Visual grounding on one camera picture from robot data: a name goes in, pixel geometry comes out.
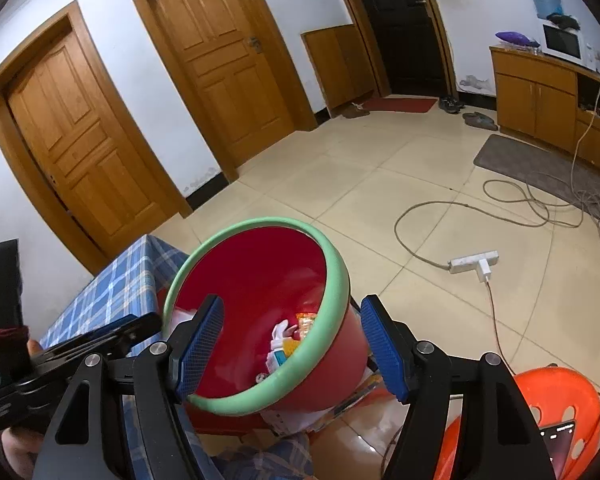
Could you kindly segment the yellow corn toy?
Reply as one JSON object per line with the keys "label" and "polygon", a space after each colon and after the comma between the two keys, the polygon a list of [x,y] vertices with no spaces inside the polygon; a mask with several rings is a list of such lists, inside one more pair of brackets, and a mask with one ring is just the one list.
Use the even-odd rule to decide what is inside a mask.
{"label": "yellow corn toy", "polygon": [[300,346],[300,340],[294,338],[285,338],[282,343],[282,350],[286,358],[289,358]]}

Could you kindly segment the middle wooden door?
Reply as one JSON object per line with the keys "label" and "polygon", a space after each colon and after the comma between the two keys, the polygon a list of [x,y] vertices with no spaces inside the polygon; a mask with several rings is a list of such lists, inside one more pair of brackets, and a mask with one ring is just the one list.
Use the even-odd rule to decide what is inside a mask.
{"label": "middle wooden door", "polygon": [[265,0],[132,0],[222,173],[317,121]]}

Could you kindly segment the purple object on cabinet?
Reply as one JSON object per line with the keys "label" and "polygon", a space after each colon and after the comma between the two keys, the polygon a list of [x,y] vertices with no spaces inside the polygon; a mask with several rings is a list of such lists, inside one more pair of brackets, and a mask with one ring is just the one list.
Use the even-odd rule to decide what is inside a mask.
{"label": "purple object on cabinet", "polygon": [[515,47],[537,49],[540,46],[540,44],[534,39],[528,38],[521,32],[513,32],[512,30],[506,30],[506,32],[497,32],[495,37],[498,38],[498,40]]}

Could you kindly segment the white teal paper box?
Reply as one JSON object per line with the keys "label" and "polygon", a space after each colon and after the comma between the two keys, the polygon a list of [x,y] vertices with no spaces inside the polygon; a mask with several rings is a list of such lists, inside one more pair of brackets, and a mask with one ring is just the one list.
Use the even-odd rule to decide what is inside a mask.
{"label": "white teal paper box", "polygon": [[286,354],[283,349],[275,349],[268,352],[266,356],[266,369],[268,370],[268,374],[273,374],[276,370],[279,369],[285,362],[287,361]]}

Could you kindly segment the smartphone on stool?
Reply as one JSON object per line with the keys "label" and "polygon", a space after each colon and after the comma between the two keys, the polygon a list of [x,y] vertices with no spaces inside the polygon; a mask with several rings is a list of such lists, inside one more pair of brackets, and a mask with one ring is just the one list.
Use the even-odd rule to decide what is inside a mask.
{"label": "smartphone on stool", "polygon": [[562,478],[566,470],[575,429],[576,422],[573,419],[540,428],[540,436],[546,445],[557,479]]}

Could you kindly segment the orange plastic stool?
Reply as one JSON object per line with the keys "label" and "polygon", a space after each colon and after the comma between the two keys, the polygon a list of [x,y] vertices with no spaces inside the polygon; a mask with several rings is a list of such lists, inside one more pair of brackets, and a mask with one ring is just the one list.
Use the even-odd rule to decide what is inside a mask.
{"label": "orange plastic stool", "polygon": [[573,419],[570,455],[561,479],[577,479],[600,444],[600,395],[592,382],[570,368],[546,366],[515,376],[539,429]]}

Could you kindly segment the red bin with green rim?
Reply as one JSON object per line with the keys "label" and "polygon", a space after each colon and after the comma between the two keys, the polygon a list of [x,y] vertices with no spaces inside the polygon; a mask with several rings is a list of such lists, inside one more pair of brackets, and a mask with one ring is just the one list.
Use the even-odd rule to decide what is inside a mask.
{"label": "red bin with green rim", "polygon": [[[225,417],[276,411],[318,412],[362,382],[368,347],[352,306],[350,276],[332,242],[302,221],[263,217],[234,224],[180,266],[164,298],[163,321],[194,312],[209,296],[224,323],[199,386],[198,410]],[[263,382],[275,325],[313,315],[299,347]]]}

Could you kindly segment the blue plaid tablecloth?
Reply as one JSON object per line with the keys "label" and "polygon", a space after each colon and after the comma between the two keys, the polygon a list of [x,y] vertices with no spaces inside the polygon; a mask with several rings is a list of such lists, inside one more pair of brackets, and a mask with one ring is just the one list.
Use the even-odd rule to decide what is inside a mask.
{"label": "blue plaid tablecloth", "polygon": [[[125,315],[158,312],[157,294],[168,289],[188,255],[152,235],[144,235],[96,275],[42,336],[48,349]],[[193,431],[186,438],[201,460],[206,479],[311,479],[314,473],[309,438],[294,434],[262,451],[252,446],[204,452]]]}

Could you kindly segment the orange snack packet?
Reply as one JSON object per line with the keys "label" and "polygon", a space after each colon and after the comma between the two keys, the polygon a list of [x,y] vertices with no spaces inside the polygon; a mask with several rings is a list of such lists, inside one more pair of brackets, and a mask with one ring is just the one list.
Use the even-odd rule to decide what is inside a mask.
{"label": "orange snack packet", "polygon": [[311,313],[311,312],[296,314],[297,334],[298,334],[298,338],[300,340],[303,340],[304,338],[306,338],[306,335],[309,333],[309,331],[313,327],[316,317],[317,317],[317,314]]}

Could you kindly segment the wooden sideboard cabinet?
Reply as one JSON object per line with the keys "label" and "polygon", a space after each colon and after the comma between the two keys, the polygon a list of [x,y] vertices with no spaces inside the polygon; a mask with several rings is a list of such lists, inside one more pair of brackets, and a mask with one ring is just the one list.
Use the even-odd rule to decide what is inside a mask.
{"label": "wooden sideboard cabinet", "polygon": [[600,170],[600,74],[544,54],[492,47],[498,125]]}

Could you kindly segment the dark entrance door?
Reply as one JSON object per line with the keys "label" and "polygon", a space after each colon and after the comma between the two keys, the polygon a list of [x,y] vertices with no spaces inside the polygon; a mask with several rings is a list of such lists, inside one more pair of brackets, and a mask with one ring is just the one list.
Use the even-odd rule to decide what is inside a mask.
{"label": "dark entrance door", "polygon": [[380,96],[458,99],[451,47],[436,0],[344,0]]}

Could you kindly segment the grey slippers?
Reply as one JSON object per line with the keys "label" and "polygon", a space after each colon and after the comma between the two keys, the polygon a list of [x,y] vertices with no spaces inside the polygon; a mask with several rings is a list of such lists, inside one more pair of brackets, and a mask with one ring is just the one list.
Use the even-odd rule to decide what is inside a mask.
{"label": "grey slippers", "polygon": [[468,126],[488,131],[498,131],[498,125],[490,116],[485,114],[478,112],[464,113],[463,119]]}

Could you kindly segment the white garlic toy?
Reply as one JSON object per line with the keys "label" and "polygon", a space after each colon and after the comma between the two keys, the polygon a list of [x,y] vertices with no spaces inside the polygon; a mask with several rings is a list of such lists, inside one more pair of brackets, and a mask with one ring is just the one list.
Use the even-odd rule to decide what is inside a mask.
{"label": "white garlic toy", "polygon": [[290,324],[288,320],[277,323],[272,329],[270,349],[272,351],[280,350],[284,346],[284,341],[294,338],[297,333],[298,325]]}

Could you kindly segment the dark shoes by door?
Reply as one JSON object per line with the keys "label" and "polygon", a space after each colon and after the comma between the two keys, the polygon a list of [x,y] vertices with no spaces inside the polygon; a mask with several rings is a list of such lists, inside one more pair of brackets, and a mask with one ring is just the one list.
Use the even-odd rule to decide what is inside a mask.
{"label": "dark shoes by door", "polygon": [[462,102],[457,101],[457,99],[453,99],[450,96],[440,99],[438,104],[445,113],[451,115],[460,114],[460,112],[465,108],[465,105]]}

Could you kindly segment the low wooden wall panel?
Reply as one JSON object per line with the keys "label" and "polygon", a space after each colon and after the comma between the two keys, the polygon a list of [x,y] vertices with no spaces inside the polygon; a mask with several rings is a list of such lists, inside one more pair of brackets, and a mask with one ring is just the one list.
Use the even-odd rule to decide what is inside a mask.
{"label": "low wooden wall panel", "polygon": [[372,64],[355,25],[309,30],[301,38],[330,116],[377,92]]}

